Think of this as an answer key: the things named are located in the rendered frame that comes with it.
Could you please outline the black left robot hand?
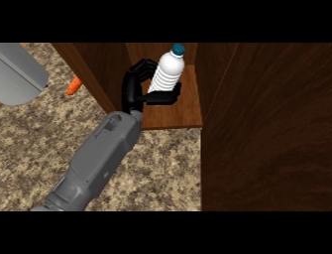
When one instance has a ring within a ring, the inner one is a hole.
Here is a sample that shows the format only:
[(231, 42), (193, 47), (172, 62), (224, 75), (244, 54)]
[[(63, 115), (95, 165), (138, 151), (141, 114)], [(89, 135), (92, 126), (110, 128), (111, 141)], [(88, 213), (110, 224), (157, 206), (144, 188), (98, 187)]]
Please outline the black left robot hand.
[(142, 82), (154, 79), (159, 63), (151, 59), (142, 59), (125, 73), (122, 84), (122, 111), (144, 111), (144, 105), (173, 105), (181, 95), (182, 82), (170, 91), (151, 91), (142, 94)]

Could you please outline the white water bottle teal cap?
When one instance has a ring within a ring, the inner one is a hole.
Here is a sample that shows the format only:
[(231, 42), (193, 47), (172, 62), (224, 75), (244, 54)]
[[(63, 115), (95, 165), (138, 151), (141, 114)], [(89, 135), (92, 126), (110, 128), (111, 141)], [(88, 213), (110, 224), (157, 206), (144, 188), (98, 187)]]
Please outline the white water bottle teal cap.
[(150, 92), (173, 90), (185, 68), (185, 53), (185, 46), (175, 44), (172, 50), (162, 56), (151, 79)]

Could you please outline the brown wooden cabinet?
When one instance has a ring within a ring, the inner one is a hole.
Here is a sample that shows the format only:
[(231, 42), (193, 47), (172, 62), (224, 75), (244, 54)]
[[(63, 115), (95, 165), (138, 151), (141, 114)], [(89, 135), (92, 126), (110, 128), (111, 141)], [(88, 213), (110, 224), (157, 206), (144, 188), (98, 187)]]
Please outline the brown wooden cabinet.
[[(83, 81), (103, 110), (122, 109), (125, 72), (142, 60), (156, 62), (170, 43), (52, 43)], [(185, 43), (182, 93), (173, 105), (144, 105), (142, 128), (197, 128), (204, 125), (222, 80), (238, 48), (237, 43)]]

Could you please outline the dark brown cabinet door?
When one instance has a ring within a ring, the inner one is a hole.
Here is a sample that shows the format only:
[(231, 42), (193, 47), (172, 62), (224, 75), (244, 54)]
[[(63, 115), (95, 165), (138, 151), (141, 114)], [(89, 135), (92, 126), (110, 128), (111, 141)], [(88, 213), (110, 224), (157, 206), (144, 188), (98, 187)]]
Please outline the dark brown cabinet door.
[(332, 44), (241, 44), (203, 128), (206, 210), (332, 210)]

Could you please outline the orange carrot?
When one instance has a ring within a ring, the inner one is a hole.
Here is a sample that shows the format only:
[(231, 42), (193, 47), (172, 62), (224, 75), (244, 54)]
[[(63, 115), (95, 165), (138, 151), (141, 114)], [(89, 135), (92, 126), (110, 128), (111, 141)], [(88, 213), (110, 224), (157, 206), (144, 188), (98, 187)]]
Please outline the orange carrot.
[(76, 92), (79, 91), (82, 85), (83, 85), (83, 82), (82, 82), (80, 78), (76, 76), (74, 80), (67, 88), (67, 95), (74, 95)]

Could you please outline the grey rounded appliance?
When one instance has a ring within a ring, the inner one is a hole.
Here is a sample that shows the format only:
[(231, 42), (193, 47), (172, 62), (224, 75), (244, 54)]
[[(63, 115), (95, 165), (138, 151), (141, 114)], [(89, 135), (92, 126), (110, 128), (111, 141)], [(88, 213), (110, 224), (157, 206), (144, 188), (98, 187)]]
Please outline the grey rounded appliance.
[(49, 73), (21, 44), (0, 43), (0, 103), (29, 103), (48, 83)]

